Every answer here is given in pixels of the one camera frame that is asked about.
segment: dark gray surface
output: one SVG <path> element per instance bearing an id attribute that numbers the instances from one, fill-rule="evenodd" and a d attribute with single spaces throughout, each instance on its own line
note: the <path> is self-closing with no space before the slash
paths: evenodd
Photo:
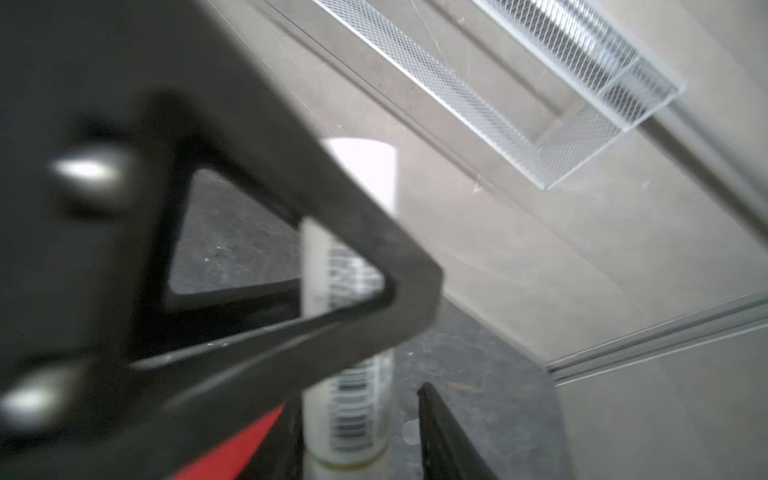
<path id="1" fill-rule="evenodd" d="M 179 293 L 288 280 L 299 273 L 295 230 L 222 177 L 195 177 L 171 274 Z M 432 382 L 499 478 L 572 478 L 547 374 L 447 300 L 428 331 L 396 349 L 392 478 L 421 478 L 419 445 L 402 439 L 416 392 Z"/>

